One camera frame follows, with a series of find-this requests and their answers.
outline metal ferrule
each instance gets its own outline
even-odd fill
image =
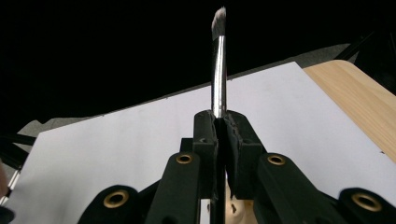
[[[221,35],[213,42],[212,68],[212,111],[217,119],[223,118],[227,110],[225,62],[225,36]]]

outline white paper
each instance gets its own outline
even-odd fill
[[[6,204],[12,223],[77,224],[101,190],[154,183],[210,99],[207,86],[41,133]],[[267,151],[292,159],[319,190],[338,198],[359,187],[396,205],[395,163],[297,63],[229,80],[227,104],[247,116]]]

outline brush tip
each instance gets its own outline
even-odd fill
[[[225,35],[225,7],[216,11],[212,21],[212,39],[215,40],[221,35]]]

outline paintbrush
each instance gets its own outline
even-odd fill
[[[212,112],[217,119],[225,116],[227,110],[225,61],[225,7],[215,13],[212,21],[213,67],[212,67]]]

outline light wood surface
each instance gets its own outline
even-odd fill
[[[396,96],[353,63],[329,61],[304,71],[396,162]]]

